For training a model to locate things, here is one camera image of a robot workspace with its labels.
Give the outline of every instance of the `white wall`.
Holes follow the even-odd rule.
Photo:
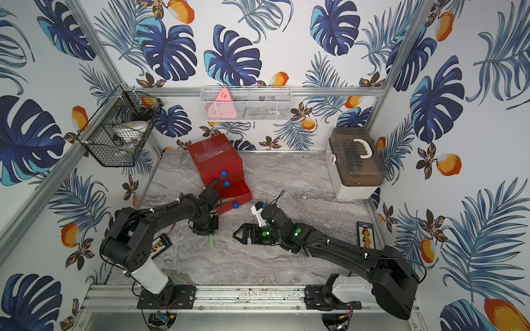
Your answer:
[[[511,3],[515,7],[516,17],[520,1],[452,1],[447,4],[441,14],[454,10],[454,7],[451,8],[453,5],[463,5],[461,15],[458,17],[455,14],[452,33],[447,39],[437,41],[436,51],[429,57],[425,68],[411,87],[400,92],[392,90],[371,131],[373,138],[386,138],[382,154],[387,160],[388,168],[395,171],[392,180],[386,181],[381,187],[378,212],[385,219],[383,204],[387,207],[387,214],[390,214],[390,207],[393,207],[393,213],[389,217],[390,220],[395,218],[392,232],[385,230],[388,240],[406,258],[421,263],[428,269],[427,277],[419,287],[417,299],[430,331],[439,328],[478,329],[469,324],[460,327],[452,325],[455,321],[461,323],[461,320],[465,320],[463,313],[457,313],[456,307],[460,307],[460,311],[467,311],[466,314],[471,314],[470,316],[474,314],[470,318],[483,323],[480,327],[482,330],[528,329],[528,322],[523,315],[530,315],[530,282],[526,270],[530,191],[524,186],[530,165],[530,158],[525,152],[525,142],[528,141],[525,137],[526,124],[530,115],[527,104],[509,110],[507,108],[528,100],[529,91],[507,100],[504,95],[505,78],[499,72],[495,74],[493,67],[484,67],[490,75],[490,85],[483,102],[484,90],[477,100],[467,101],[456,96],[459,89],[457,85],[446,89],[441,96],[431,95],[427,98],[431,107],[446,114],[449,114],[448,110],[455,112],[458,106],[450,105],[446,109],[440,104],[443,102],[441,98],[447,97],[463,107],[462,114],[455,120],[436,119],[433,123],[434,127],[441,123],[454,124],[452,128],[446,126],[443,134],[436,136],[432,143],[436,146],[435,158],[440,158],[443,154],[455,154],[460,158],[462,167],[458,174],[448,175],[450,166],[441,163],[442,170],[446,173],[443,175],[437,168],[437,161],[432,163],[432,174],[428,179],[425,179],[423,169],[416,169],[418,161],[422,160],[418,148],[427,151],[429,147],[427,139],[421,139],[421,134],[426,130],[421,125],[421,116],[417,117],[418,123],[413,126],[414,129],[419,129],[419,134],[416,135],[411,129],[411,133],[405,135],[409,146],[403,139],[400,141],[391,137],[400,123],[411,117],[410,101],[421,80],[429,76],[434,82],[436,74],[451,56],[458,58],[458,64],[450,66],[444,75],[453,68],[459,68],[462,79],[452,79],[445,84],[462,84],[465,97],[472,97],[479,91],[481,66],[476,63],[486,58],[488,44],[478,34],[489,32],[492,38],[497,38],[498,13],[503,13],[506,24],[509,24]],[[523,2],[522,6],[525,6],[524,10],[528,9],[528,3]],[[529,20],[526,11],[522,15],[522,22],[528,26]],[[438,21],[440,19],[436,19],[427,29],[424,38],[436,40]],[[528,38],[528,30],[524,33],[520,30],[515,35],[524,40]],[[506,45],[507,40],[507,37],[502,37],[500,45]],[[516,49],[527,47],[528,42],[517,45]],[[504,53],[495,53],[493,60],[510,57],[518,53],[517,50],[513,51],[508,47]],[[528,64],[525,61],[528,61],[528,55],[522,53],[513,59],[522,65],[517,73],[518,78],[521,82],[527,81]],[[496,63],[506,69],[505,77],[508,73],[514,73],[513,62]],[[495,76],[500,77],[500,81],[496,81]],[[504,101],[495,97],[492,89],[496,86]],[[511,95],[518,94],[524,88],[524,84],[518,88],[513,78],[509,86]],[[434,111],[423,113],[426,114],[434,114]],[[401,158],[403,166],[399,167],[391,165],[390,161],[396,160],[399,155],[399,152],[396,153],[397,147],[405,151]],[[512,183],[513,191],[507,193]],[[496,196],[502,184],[500,195]],[[497,199],[493,203],[494,206],[499,206],[497,208],[500,210],[497,212],[491,211],[495,207],[492,207],[488,192],[491,192],[492,199]],[[510,199],[505,194],[514,197],[513,200],[502,202],[503,199]],[[445,217],[443,225],[439,227],[445,235],[439,236],[441,241],[421,229],[421,223],[427,221],[427,210],[433,213],[434,220],[438,216]],[[466,243],[458,241],[458,224],[468,231],[467,234],[460,235],[465,238]],[[434,242],[436,245],[431,247],[430,244]],[[456,252],[454,258],[450,257],[451,250]],[[469,258],[466,252],[473,252],[472,257]],[[455,272],[458,263],[462,264],[463,272]],[[422,267],[415,267],[420,276],[423,275]],[[462,300],[466,300],[470,306],[464,308],[466,303]]]
[[[98,93],[112,91],[99,57],[74,51],[83,48],[84,37],[82,33],[75,35],[75,22],[67,11],[60,10],[62,3],[45,4],[54,11],[45,15],[33,0],[0,4],[0,229],[48,174],[47,168],[71,146],[62,137],[68,132],[77,133],[72,109],[81,106],[89,118],[102,102]],[[48,18],[40,20],[45,29],[54,32],[50,34],[52,39],[72,46],[70,50],[65,48],[66,53],[52,44],[39,25],[38,17],[45,16]],[[94,69],[95,78],[102,79],[102,84],[87,82],[85,78],[91,78],[92,73],[85,75],[81,66]],[[23,91],[4,76],[16,79]],[[19,100],[11,107],[14,97]],[[47,134],[48,130],[54,130],[53,134]],[[57,147],[50,147],[50,141]],[[51,148],[55,148],[54,155],[48,151]],[[40,161],[47,155],[52,156],[51,164],[42,167]],[[147,189],[157,154],[146,146],[142,155],[136,168],[128,168],[133,182],[138,181],[138,189],[128,200],[124,200],[126,190],[122,187],[129,182],[127,169],[103,168],[92,156],[81,159],[0,269],[0,329],[50,331],[72,327],[73,323],[64,320],[75,319],[73,303],[77,300],[81,304],[91,283],[102,282],[105,269],[99,245],[109,221],[116,210],[132,207],[135,197]],[[145,165],[142,171],[140,164]],[[20,176],[24,171],[33,176]],[[68,186],[69,180],[76,184]],[[83,228],[83,223],[90,226]],[[62,230],[68,228],[73,231],[63,241]],[[78,252],[83,253],[82,264],[78,264],[81,255],[75,256]]]

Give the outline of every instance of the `metal base plate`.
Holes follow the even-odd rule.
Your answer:
[[[324,286],[318,285],[308,285],[305,287],[305,308],[309,310],[349,310],[350,305],[344,303],[336,298],[332,298],[331,304],[324,301],[324,295],[322,294],[322,289]],[[351,306],[354,310],[362,309],[361,303],[359,301],[352,301]]]
[[[169,302],[176,302],[166,309],[193,309],[193,302],[195,301],[195,293],[197,289],[193,285],[179,285],[173,287],[173,294]],[[164,303],[161,302],[160,297],[152,293],[142,290],[140,299],[136,305],[138,309],[160,309],[165,308]]]

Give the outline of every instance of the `marble floor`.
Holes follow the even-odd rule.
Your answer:
[[[332,273],[348,270],[279,246],[242,245],[232,238],[241,224],[257,223],[250,207],[258,201],[278,201],[293,222],[304,222],[337,239],[357,243],[356,222],[370,222],[363,201],[336,200],[324,153],[241,154],[252,203],[219,217],[211,248],[207,236],[196,236],[187,222],[175,225],[173,246],[154,259],[168,276],[186,284],[323,284]],[[181,192],[200,193],[203,183],[189,154],[164,154],[142,202],[142,208],[174,201]],[[119,271],[107,284],[132,283]]]

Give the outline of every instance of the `tropical leaf wallpaper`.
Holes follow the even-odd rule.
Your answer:
[[[130,86],[370,88],[384,85],[389,56],[404,36],[418,3],[94,0],[83,5]],[[425,61],[423,54],[430,56],[434,51],[433,42],[434,46],[424,42],[432,50],[419,49],[417,59],[410,59],[411,73],[419,72],[416,66]],[[91,93],[98,97],[106,94],[104,77],[86,65],[83,73]],[[293,98],[291,109],[303,102],[310,114],[284,122],[245,122],[250,126],[243,130],[206,122],[204,105],[196,97],[162,100],[165,113],[154,136],[166,150],[182,150],[185,142],[219,133],[229,140],[247,141],[257,150],[269,149],[259,144],[266,142],[267,136],[279,138],[277,148],[271,150],[324,150],[334,127],[364,126],[375,102],[374,97],[348,95]]]
[[[146,11],[134,10],[145,16]],[[183,43],[182,34],[165,37]],[[142,52],[138,46],[127,58],[140,54],[144,59]],[[144,62],[145,76],[152,62]],[[64,1],[0,4],[0,229],[53,173],[113,90]],[[174,117],[168,117],[166,123],[173,125]],[[103,168],[88,154],[81,158],[2,265],[1,330],[73,328],[89,285],[107,277],[109,268],[98,251],[114,211],[138,207],[157,162],[157,151],[149,145],[135,167]]]
[[[364,31],[375,72],[407,30],[406,9],[385,14]],[[427,270],[428,330],[530,329],[529,27],[527,0],[436,0],[370,132],[387,169],[372,201],[387,242]]]

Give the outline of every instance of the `black cable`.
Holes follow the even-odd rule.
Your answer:
[[[149,326],[149,323],[147,323],[147,320],[145,319],[145,316],[144,316],[144,308],[142,308],[142,304],[140,304],[140,311],[142,312],[142,318],[144,319],[145,326],[147,326],[147,328],[149,329],[149,331],[153,331],[153,330],[151,329],[151,327]]]
[[[285,194],[285,190],[282,190],[282,191],[280,192],[280,194],[276,197],[276,199],[272,200],[272,201],[269,203],[269,205],[278,202],[278,199],[280,199],[281,196],[284,195],[284,194]]]
[[[206,234],[209,234],[209,233],[210,233],[210,232],[208,232],[208,231],[199,231],[199,230],[195,230],[195,229],[193,229],[193,228],[191,227],[191,225],[190,225],[190,222],[191,222],[191,220],[188,220],[188,226],[190,227],[190,229],[191,229],[191,231],[192,231],[193,233],[199,233],[199,234],[202,234],[202,235],[206,235]]]
[[[131,286],[131,291],[134,295],[136,295],[137,297],[140,297],[140,295],[134,293],[134,284],[136,284],[136,280],[133,278],[134,282],[132,282],[132,286]]]
[[[210,188],[210,185],[211,185],[213,182],[215,182],[215,181],[217,181],[217,185],[215,185],[215,188],[214,188],[214,189],[211,189],[211,188]],[[215,177],[214,179],[212,179],[212,180],[208,183],[208,185],[205,186],[205,188],[206,188],[206,189],[211,189],[211,190],[217,191],[217,188],[219,187],[220,183],[221,183],[221,179],[220,179],[219,177]]]
[[[331,244],[331,245],[334,245],[334,246],[338,246],[338,247],[341,247],[341,248],[345,248],[345,247],[342,247],[342,246],[337,245],[337,244],[332,243],[332,242],[329,242],[329,243],[328,243],[327,240],[321,240],[321,239],[309,239],[309,240],[304,241],[301,245],[304,245],[306,242],[308,242],[308,241],[313,241],[313,240],[314,240],[314,241],[321,241],[321,242],[323,242],[323,243],[326,243],[326,245]],[[363,258],[365,257],[365,256],[364,256],[363,254],[361,254],[361,253],[354,252],[354,251],[352,251],[352,252],[358,254],[359,256],[361,256],[361,257],[363,257]],[[421,263],[419,263],[419,262],[416,262],[416,261],[408,260],[408,259],[406,259],[406,258],[398,258],[398,257],[382,257],[382,256],[381,256],[381,257],[375,257],[375,256],[371,256],[371,255],[366,256],[366,258],[373,258],[373,259],[375,259],[375,260],[402,260],[402,261],[407,261],[407,262],[409,262],[409,263],[414,263],[414,264],[420,265],[420,266],[423,267],[423,269],[425,270],[425,272],[424,272],[424,274],[423,274],[423,278],[418,282],[418,284],[421,284],[421,282],[423,282],[423,281],[425,280],[425,277],[427,276],[427,268],[426,268],[423,264],[421,264]]]
[[[122,223],[120,223],[120,225],[117,225],[117,226],[115,226],[112,230],[109,230],[109,233],[105,236],[105,238],[103,238],[103,241],[101,241],[101,243],[105,242],[105,240],[107,240],[107,238],[109,238],[110,235],[111,235],[116,229],[118,229],[120,226],[124,225],[126,222],[128,222],[129,220],[131,220],[132,217],[133,217],[133,216],[129,216],[125,221],[123,221]],[[124,267],[122,267],[121,265],[116,264],[116,263],[114,263],[114,262],[111,262],[111,261],[105,259],[105,258],[103,257],[103,253],[102,253],[102,251],[103,251],[103,245],[100,246],[99,253],[100,253],[100,258],[101,258],[104,262],[106,262],[106,263],[108,263],[108,264],[110,264],[110,265],[112,265],[112,266],[118,267],[118,268],[122,269],[123,271],[126,271],[126,272],[130,275],[130,272],[129,272],[128,270],[126,270]]]

